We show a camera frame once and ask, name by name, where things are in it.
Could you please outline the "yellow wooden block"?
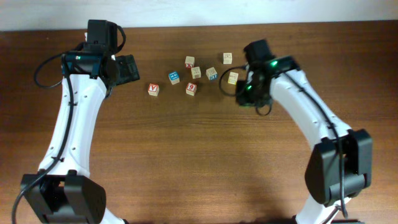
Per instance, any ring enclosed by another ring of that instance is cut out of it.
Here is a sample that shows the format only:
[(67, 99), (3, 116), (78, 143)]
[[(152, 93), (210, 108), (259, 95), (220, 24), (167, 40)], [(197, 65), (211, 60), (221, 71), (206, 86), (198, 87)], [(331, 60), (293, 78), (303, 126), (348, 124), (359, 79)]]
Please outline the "yellow wooden block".
[(237, 84), (238, 77), (239, 77), (239, 73), (230, 72), (229, 77), (228, 77), (228, 84), (231, 84), (231, 85)]

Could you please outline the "blue letter H block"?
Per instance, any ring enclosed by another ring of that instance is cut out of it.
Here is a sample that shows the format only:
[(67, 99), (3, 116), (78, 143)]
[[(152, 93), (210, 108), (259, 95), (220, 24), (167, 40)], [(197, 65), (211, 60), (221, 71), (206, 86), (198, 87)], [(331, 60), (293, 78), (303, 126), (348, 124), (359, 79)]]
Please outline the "blue letter H block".
[(177, 84), (180, 82), (180, 76), (178, 74), (178, 72), (174, 71), (168, 74), (169, 80), (171, 82), (171, 84)]

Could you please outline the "red number 6 block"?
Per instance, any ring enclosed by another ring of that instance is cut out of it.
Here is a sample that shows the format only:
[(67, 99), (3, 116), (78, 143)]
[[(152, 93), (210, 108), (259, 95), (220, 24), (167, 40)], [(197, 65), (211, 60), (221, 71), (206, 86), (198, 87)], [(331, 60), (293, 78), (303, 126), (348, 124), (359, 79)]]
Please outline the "red number 6 block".
[(194, 96), (197, 91), (197, 85), (194, 83), (188, 83), (185, 91), (186, 94)]

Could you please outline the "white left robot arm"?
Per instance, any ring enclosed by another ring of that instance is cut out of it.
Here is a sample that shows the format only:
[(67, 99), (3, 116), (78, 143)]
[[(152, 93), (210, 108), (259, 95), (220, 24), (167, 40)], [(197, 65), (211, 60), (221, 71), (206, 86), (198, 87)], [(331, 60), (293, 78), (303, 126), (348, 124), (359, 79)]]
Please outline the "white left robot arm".
[(12, 207), (22, 198), (42, 223), (126, 223), (106, 205), (105, 189), (90, 179), (90, 148), (102, 102), (114, 87), (140, 79), (132, 55), (119, 55), (123, 28), (88, 21), (85, 41), (60, 53), (62, 101), (52, 140), (35, 174), (22, 177)]

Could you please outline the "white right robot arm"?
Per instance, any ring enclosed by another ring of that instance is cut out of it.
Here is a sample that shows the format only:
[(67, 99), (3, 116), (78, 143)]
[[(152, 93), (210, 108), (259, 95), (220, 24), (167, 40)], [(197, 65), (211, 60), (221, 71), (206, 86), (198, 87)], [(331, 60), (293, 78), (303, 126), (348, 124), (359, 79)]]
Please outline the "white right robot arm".
[(305, 171), (309, 196), (295, 223), (334, 223), (338, 212), (372, 181), (373, 140), (365, 129), (353, 130), (332, 112), (291, 56), (277, 58), (267, 41), (244, 48), (247, 77), (236, 86), (240, 106), (256, 110), (278, 102), (303, 135), (311, 156)]

